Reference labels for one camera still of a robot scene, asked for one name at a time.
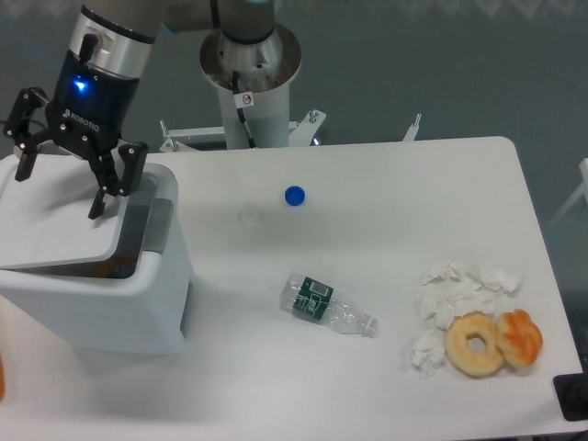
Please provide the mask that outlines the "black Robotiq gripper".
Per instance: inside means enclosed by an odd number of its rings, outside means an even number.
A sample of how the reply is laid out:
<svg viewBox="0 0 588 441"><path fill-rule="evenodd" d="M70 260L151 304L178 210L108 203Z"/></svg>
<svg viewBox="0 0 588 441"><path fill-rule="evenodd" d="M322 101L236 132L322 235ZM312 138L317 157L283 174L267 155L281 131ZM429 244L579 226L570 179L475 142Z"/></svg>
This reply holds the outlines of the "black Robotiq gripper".
<svg viewBox="0 0 588 441"><path fill-rule="evenodd" d="M66 151L88 160L98 190L88 218L100 217L106 196L129 196L141 182L148 146L144 142L118 147L123 161L122 177L117 175L110 153L121 138L122 124L138 88L137 78L122 78L80 63L67 51L52 100L39 87L21 89L6 120L4 134L20 151L15 179L30 178L41 144L53 141ZM49 127L32 133L33 114L45 107Z"/></svg>

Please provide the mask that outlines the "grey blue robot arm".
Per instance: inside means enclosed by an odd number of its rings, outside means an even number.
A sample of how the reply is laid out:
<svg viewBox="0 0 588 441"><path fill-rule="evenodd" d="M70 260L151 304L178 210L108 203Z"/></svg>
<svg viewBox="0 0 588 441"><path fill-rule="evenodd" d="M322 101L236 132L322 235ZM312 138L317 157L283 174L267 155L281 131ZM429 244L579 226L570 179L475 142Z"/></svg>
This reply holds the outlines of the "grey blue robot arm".
<svg viewBox="0 0 588 441"><path fill-rule="evenodd" d="M279 85L284 41L271 1L85 1L53 96L19 91L4 134L20 152L16 180L30 178L42 144L52 141L88 162L98 190L88 216L107 197L135 191L147 155L122 126L161 26L210 29L208 75L233 95Z"/></svg>

